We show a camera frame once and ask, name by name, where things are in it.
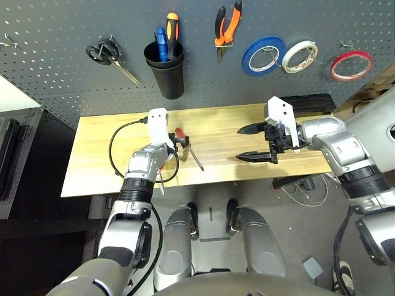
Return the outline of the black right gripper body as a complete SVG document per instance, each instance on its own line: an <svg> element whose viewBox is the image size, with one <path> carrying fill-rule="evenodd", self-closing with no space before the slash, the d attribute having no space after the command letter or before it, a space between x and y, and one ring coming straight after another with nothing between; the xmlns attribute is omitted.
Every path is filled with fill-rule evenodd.
<svg viewBox="0 0 395 296"><path fill-rule="evenodd" d="M282 124L273 126L265 122L264 137L269 144L269 152L266 153L264 162L278 163L278 154L295 149L291 136L285 135L285 127Z"/></svg>

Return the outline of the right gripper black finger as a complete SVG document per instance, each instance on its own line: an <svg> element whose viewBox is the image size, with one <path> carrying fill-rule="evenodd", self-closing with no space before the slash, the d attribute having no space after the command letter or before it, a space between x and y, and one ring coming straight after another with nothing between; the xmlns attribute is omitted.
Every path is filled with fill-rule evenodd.
<svg viewBox="0 0 395 296"><path fill-rule="evenodd" d="M266 122L253 123L240 128L238 134L258 134L265 131L267 126Z"/></svg>
<svg viewBox="0 0 395 296"><path fill-rule="evenodd" d="M235 156L238 160L244 162L251 162L251 163L263 163L263 162L270 162L274 163L274 159L270 152L258 152L258 151L250 151L250 152L243 152Z"/></svg>

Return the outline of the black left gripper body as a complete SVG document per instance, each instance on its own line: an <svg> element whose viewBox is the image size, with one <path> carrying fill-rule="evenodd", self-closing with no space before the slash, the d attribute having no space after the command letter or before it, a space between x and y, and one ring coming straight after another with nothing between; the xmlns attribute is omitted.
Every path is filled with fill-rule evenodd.
<svg viewBox="0 0 395 296"><path fill-rule="evenodd" d="M177 145L179 144L179 145L181 145L181 147L183 147L183 138L178 137L175 133L169 133L168 136L173 144L173 150L175 152L178 152Z"/></svg>

